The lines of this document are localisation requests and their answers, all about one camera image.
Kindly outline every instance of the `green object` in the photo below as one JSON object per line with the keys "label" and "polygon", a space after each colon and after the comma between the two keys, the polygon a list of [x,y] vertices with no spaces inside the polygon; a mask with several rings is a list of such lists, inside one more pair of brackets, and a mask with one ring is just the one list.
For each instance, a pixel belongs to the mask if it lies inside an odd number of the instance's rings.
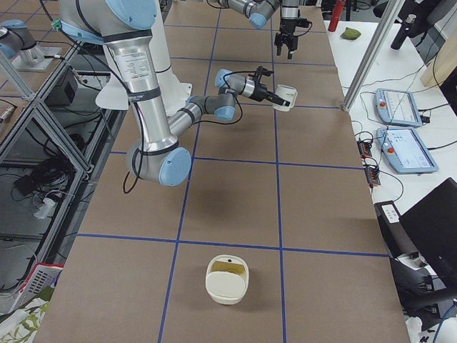
{"label": "green object", "polygon": [[361,35],[362,35],[362,33],[360,31],[346,27],[346,30],[341,34],[341,38],[349,39],[350,41],[353,41],[354,39],[357,39]]}
{"label": "green object", "polygon": [[60,31],[62,29],[62,23],[59,18],[54,19],[51,23],[51,26],[56,31]]}

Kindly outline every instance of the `white label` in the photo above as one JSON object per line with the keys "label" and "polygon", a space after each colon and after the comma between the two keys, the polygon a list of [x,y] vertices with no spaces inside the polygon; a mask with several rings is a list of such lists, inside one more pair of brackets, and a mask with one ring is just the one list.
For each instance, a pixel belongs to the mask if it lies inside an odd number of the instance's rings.
{"label": "white label", "polygon": [[389,223],[393,224],[398,223],[400,221],[400,219],[398,218],[398,214],[395,210],[395,207],[393,207],[393,205],[383,205],[381,206],[381,208],[383,209],[384,214],[386,215]]}
{"label": "white label", "polygon": [[151,77],[151,67],[144,52],[116,56],[116,62],[125,82],[139,81]]}

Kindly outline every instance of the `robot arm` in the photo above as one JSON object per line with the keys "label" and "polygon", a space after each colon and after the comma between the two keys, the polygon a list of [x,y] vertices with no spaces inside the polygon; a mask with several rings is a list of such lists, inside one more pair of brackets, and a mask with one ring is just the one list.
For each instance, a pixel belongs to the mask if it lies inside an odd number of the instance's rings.
{"label": "robot arm", "polygon": [[298,9],[300,0],[218,0],[218,3],[222,7],[244,14],[257,29],[261,29],[274,12],[281,7],[281,23],[274,45],[277,49],[276,55],[280,56],[281,48],[285,44],[288,49],[288,59],[292,59],[293,53],[298,48],[300,36],[295,35],[295,28],[307,28],[311,24],[307,19],[300,17],[300,9]]}
{"label": "robot arm", "polygon": [[22,61],[28,65],[38,64],[44,60],[43,51],[25,23],[18,19],[0,23],[0,50],[8,59],[12,59],[19,52]]}
{"label": "robot arm", "polygon": [[[179,147],[179,135],[203,114],[214,113],[221,120],[232,120],[237,94],[252,99],[255,95],[257,101],[273,98],[260,78],[254,82],[236,75],[228,79],[230,84],[220,87],[219,95],[192,97],[167,118],[149,49],[151,26],[158,15],[155,1],[60,0],[59,6],[61,20],[53,26],[75,39],[106,45],[116,64],[141,132],[140,141],[126,157],[129,171],[138,178],[166,186],[180,184],[189,174],[191,155]],[[249,84],[253,92],[248,95],[237,84]]]}
{"label": "robot arm", "polygon": [[261,29],[281,6],[281,1],[279,0],[264,0],[262,2],[254,0],[218,0],[218,3],[222,7],[244,14],[257,29]]}

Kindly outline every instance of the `metal pole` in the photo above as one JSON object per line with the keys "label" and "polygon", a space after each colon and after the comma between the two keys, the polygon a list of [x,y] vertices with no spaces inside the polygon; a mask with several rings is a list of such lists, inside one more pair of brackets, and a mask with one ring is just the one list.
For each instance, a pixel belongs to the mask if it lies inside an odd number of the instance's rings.
{"label": "metal pole", "polygon": [[3,69],[4,73],[10,81],[21,93],[22,98],[27,101],[32,101],[35,97],[35,93],[30,89],[29,85],[21,78],[21,75],[17,73],[15,68],[12,66],[10,61],[3,55],[0,50],[0,69]]}
{"label": "metal pole", "polygon": [[352,80],[341,108],[349,112],[405,0],[390,0]]}

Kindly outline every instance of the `blue grid line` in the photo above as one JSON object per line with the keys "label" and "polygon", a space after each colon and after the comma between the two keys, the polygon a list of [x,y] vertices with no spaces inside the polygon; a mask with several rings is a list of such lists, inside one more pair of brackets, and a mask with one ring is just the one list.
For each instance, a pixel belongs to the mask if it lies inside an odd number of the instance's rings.
{"label": "blue grid line", "polygon": [[329,166],[329,165],[325,165],[325,164],[301,164],[301,163],[288,163],[288,162],[279,162],[278,164],[281,166],[312,166],[315,168],[363,170],[362,166]]}
{"label": "blue grid line", "polygon": [[[221,18],[221,10],[219,10],[219,14],[218,14],[218,18],[217,18],[217,25],[219,25],[220,18]],[[214,47],[216,45],[216,37],[217,37],[217,27],[216,27],[216,30],[214,32],[213,48],[211,50],[211,58],[213,58],[213,55],[214,55]],[[206,76],[206,85],[205,85],[205,90],[204,90],[205,94],[206,94],[206,90],[208,89],[208,81],[209,81],[210,72],[211,72],[211,61],[209,62],[208,74]],[[196,130],[196,136],[195,136],[195,142],[194,142],[194,151],[192,152],[191,170],[189,172],[189,178],[188,178],[188,182],[187,182],[187,185],[186,185],[186,192],[184,194],[183,208],[182,208],[182,212],[181,212],[181,218],[180,218],[180,221],[179,221],[178,234],[176,235],[176,243],[175,243],[175,248],[174,248],[174,253],[173,253],[173,260],[171,262],[169,283],[168,283],[167,290],[166,290],[166,296],[165,296],[165,302],[164,302],[164,310],[162,312],[162,319],[161,319],[161,324],[160,324],[159,336],[157,338],[157,342],[158,343],[161,343],[162,335],[164,334],[166,311],[168,309],[168,303],[169,303],[169,299],[170,299],[171,283],[173,281],[174,269],[175,269],[175,266],[176,266],[176,257],[178,255],[179,239],[181,237],[181,230],[182,230],[182,226],[183,226],[183,222],[184,222],[184,214],[186,213],[186,205],[187,205],[187,199],[188,199],[188,196],[189,196],[189,187],[190,187],[190,184],[191,184],[192,171],[193,171],[193,168],[194,168],[194,157],[195,157],[197,144],[198,144],[198,140],[199,140],[199,132],[200,132],[200,124],[198,125],[197,130]]]}
{"label": "blue grid line", "polygon": [[345,252],[340,250],[324,250],[324,249],[305,249],[293,247],[272,247],[268,245],[252,245],[252,244],[237,244],[237,243],[221,243],[221,242],[205,242],[205,241],[191,241],[187,239],[167,239],[155,237],[140,237],[140,236],[121,236],[115,234],[90,234],[78,233],[78,237],[86,238],[100,238],[100,239],[123,239],[126,241],[144,241],[144,242],[159,242],[159,243],[179,243],[188,245],[204,245],[211,247],[230,247],[242,249],[259,249],[259,250],[274,250],[274,251],[287,251],[287,252],[303,252],[308,254],[325,254],[325,255],[348,255],[348,256],[363,256],[363,257],[388,257],[387,254],[380,254],[375,252]]}
{"label": "blue grid line", "polygon": [[140,236],[119,236],[113,234],[88,234],[78,233],[78,237],[88,238],[108,238],[108,239],[125,239],[127,241],[148,241],[148,242],[161,242],[161,243],[176,243],[175,239],[154,238],[154,237],[140,237]]}
{"label": "blue grid line", "polygon": [[[273,19],[270,19],[270,28],[273,28]],[[271,37],[271,60],[273,70],[273,89],[276,88],[276,81],[274,78],[274,52],[273,52],[273,30],[270,34]],[[284,286],[284,255],[283,255],[283,229],[282,229],[282,216],[281,216],[281,183],[279,179],[279,147],[278,147],[278,124],[276,120],[276,110],[274,109],[274,145],[276,155],[276,196],[278,204],[278,237],[279,237],[279,271],[281,280],[281,316],[283,328],[283,343],[287,343],[287,322],[286,322],[286,288]]]}
{"label": "blue grid line", "polygon": [[[203,59],[201,57],[185,57],[185,56],[173,56],[170,57],[170,59],[188,59],[188,60],[196,60],[196,61],[217,61],[217,62],[236,62],[236,63],[273,63],[271,61],[252,61],[252,60],[238,60],[238,59]],[[336,68],[335,64],[323,64],[323,63],[305,63],[305,62],[282,62],[282,61],[277,61],[275,62],[276,64],[285,64],[285,65],[295,65],[295,66],[333,66]]]}
{"label": "blue grid line", "polygon": [[250,245],[250,244],[236,244],[236,243],[220,243],[220,242],[202,242],[202,241],[183,241],[180,240],[181,244],[190,245],[207,245],[212,247],[230,247],[230,248],[247,248],[247,249],[260,249],[260,250],[279,250],[278,247],[268,247],[266,245]]}
{"label": "blue grid line", "polygon": [[330,254],[330,255],[349,255],[365,257],[389,257],[388,254],[379,254],[374,252],[340,252],[338,250],[320,250],[320,249],[302,249],[302,248],[282,248],[287,252],[309,252],[312,254]]}
{"label": "blue grid line", "polygon": [[[125,151],[111,151],[110,154],[125,155]],[[249,159],[217,159],[215,157],[197,157],[192,156],[193,160],[200,161],[220,161],[220,162],[234,162],[234,163],[251,163],[251,164],[275,164],[277,166],[307,166],[311,168],[330,168],[330,169],[349,169],[349,170],[363,170],[362,166],[331,166],[326,164],[307,164],[307,163],[291,163],[279,161],[254,161]]]}
{"label": "blue grid line", "polygon": [[[179,25],[179,24],[165,24],[164,26],[167,27],[184,27],[184,28],[192,28],[192,29],[224,29],[224,30],[245,30],[245,31],[278,31],[277,29],[273,29],[273,25],[270,25],[270,29],[256,29],[255,27],[248,28],[248,27],[227,27],[227,26],[195,26],[195,25]],[[297,33],[303,33],[306,30],[297,30]],[[310,31],[307,34],[326,34],[325,31]]]}
{"label": "blue grid line", "polygon": [[198,159],[201,161],[222,161],[222,162],[236,162],[236,163],[255,163],[255,164],[276,164],[274,161],[251,161],[251,160],[243,160],[243,159],[217,159],[213,157],[194,157],[194,159]]}
{"label": "blue grid line", "polygon": [[7,8],[5,12],[1,12],[0,16],[3,16],[5,13],[9,13],[9,10],[12,9],[13,7],[15,7],[18,2],[19,2],[19,0],[16,0],[16,2],[14,4],[12,4],[9,8]]}

